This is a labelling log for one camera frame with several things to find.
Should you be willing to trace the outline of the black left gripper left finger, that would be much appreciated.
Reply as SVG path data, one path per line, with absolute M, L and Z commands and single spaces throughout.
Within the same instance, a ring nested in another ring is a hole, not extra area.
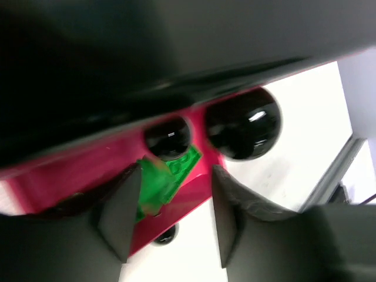
M 142 170 L 40 214 L 1 216 L 2 281 L 118 281 L 136 221 Z

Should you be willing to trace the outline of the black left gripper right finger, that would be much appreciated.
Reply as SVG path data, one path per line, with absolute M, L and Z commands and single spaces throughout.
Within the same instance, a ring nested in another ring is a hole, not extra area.
M 375 206 L 287 210 L 214 166 L 211 190 L 229 281 L 374 281 Z

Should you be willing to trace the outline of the pink drawer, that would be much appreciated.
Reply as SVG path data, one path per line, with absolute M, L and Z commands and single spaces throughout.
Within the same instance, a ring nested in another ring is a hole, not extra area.
M 319 158 L 338 146 L 330 107 L 341 90 L 330 62 L 267 80 L 187 111 L 194 143 L 205 156 L 246 162 L 263 156 Z
M 194 146 L 202 154 L 201 159 L 172 201 L 162 207 L 161 215 L 157 218 L 146 216 L 136 224 L 131 255 L 211 197 L 211 169 L 215 164 L 222 165 L 223 159 L 211 148 Z M 76 193 L 87 193 L 105 186 L 146 154 L 140 147 L 131 153 L 124 151 L 120 145 L 113 145 L 107 151 L 93 150 L 39 166 L 19 176 L 1 179 L 1 186 L 15 201 L 16 211 L 39 213 Z
M 1 179 L 12 178 L 39 166 L 48 165 L 93 150 L 107 151 L 120 143 L 126 152 L 135 152 L 140 147 L 162 160 L 174 160 L 183 156 L 192 143 L 192 131 L 185 118 L 173 115 L 162 120 L 116 131 L 111 135 L 96 136 L 93 140 L 73 143 L 58 148 L 55 152 L 33 157 L 9 167 L 1 167 Z

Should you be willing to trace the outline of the black drawer cabinet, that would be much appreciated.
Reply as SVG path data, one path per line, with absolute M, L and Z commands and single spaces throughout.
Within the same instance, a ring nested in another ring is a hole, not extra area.
M 2 1 L 1 168 L 374 45 L 374 1 Z

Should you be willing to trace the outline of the pink bottom drawer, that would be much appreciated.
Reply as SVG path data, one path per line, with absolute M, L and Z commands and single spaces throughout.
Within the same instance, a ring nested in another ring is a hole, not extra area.
M 194 146 L 202 154 L 201 159 L 172 201 L 162 207 L 161 215 L 157 218 L 146 216 L 136 224 L 131 255 L 211 197 L 211 169 L 215 164 L 222 165 L 223 159 L 211 148 Z M 131 153 L 124 151 L 120 145 L 113 145 L 107 151 L 93 150 L 39 166 L 19 176 L 1 179 L 1 186 L 15 201 L 16 211 L 39 213 L 76 193 L 87 193 L 105 186 L 146 154 L 140 147 Z

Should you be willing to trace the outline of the pink top drawer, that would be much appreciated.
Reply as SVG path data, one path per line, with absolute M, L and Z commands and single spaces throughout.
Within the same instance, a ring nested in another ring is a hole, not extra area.
M 205 156 L 246 162 L 263 156 L 319 158 L 338 146 L 330 107 L 341 90 L 330 62 L 267 80 L 187 111 L 194 143 Z

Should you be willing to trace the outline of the dark green lego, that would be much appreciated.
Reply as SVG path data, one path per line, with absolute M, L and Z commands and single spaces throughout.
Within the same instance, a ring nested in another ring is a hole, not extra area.
M 157 215 L 175 196 L 178 185 L 176 176 L 165 162 L 144 156 L 137 164 L 142 172 L 136 213 L 136 221 L 140 222 L 146 216 Z
M 165 162 L 166 174 L 163 176 L 161 202 L 168 204 L 175 197 L 183 182 L 201 159 L 202 154 L 195 146 L 191 146 L 182 157 Z

